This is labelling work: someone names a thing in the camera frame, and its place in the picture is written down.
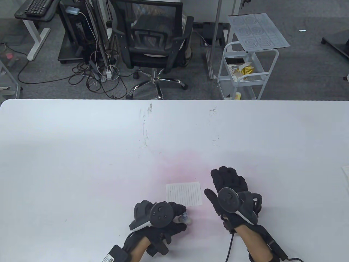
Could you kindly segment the person's right hand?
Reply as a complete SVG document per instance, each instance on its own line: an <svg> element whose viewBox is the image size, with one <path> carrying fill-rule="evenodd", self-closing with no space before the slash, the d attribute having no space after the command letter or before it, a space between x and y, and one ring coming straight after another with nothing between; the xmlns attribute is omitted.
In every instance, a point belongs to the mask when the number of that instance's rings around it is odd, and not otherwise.
<svg viewBox="0 0 349 262"><path fill-rule="evenodd" d="M213 184L219 192L222 188L228 187L236 191L237 193L242 191L248 191L248 185L243 176L238 176L234 168L227 168L225 166L219 167L219 169L213 169L211 172ZM218 216L223 221L223 226L230 233L235 234L235 229L245 223L245 220L239 215L226 212L218 202L217 194L211 189L205 189L204 194L208 200L212 203L213 208Z"/></svg>

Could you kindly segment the person's left hand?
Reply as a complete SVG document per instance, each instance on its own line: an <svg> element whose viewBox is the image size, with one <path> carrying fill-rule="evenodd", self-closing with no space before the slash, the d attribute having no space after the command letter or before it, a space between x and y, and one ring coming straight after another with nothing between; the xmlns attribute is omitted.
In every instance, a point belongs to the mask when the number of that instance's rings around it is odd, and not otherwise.
<svg viewBox="0 0 349 262"><path fill-rule="evenodd" d="M157 252L161 255L168 253L167 245L172 236L187 229L185 223L175 223L174 218L186 212L186 206L175 202L152 203L143 200L134 207L134 220L129 225L132 231L127 237L123 249L131 253L143 238L150 241L146 251L150 256Z"/></svg>

